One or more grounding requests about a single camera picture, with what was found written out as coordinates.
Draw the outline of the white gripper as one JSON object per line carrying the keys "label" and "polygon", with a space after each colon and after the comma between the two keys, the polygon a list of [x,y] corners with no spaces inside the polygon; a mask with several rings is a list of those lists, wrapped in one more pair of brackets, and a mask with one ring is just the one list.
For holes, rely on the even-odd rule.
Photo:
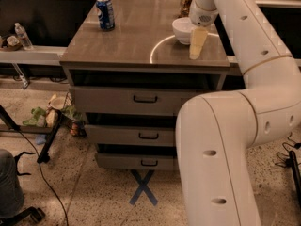
{"label": "white gripper", "polygon": [[218,11],[216,9],[206,10],[198,7],[196,3],[190,6],[189,18],[192,24],[199,26],[191,32],[189,47],[189,57],[191,59],[196,60],[199,58],[208,36],[208,31],[204,27],[213,24],[217,15]]}

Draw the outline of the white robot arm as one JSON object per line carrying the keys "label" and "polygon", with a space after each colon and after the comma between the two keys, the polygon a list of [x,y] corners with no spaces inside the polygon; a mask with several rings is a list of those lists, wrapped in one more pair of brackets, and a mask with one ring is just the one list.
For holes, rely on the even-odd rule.
{"label": "white robot arm", "polygon": [[286,136],[301,122],[301,72],[254,0],[193,0],[190,18],[219,17],[245,88],[188,100],[176,148],[189,226],[261,226],[246,148]]}

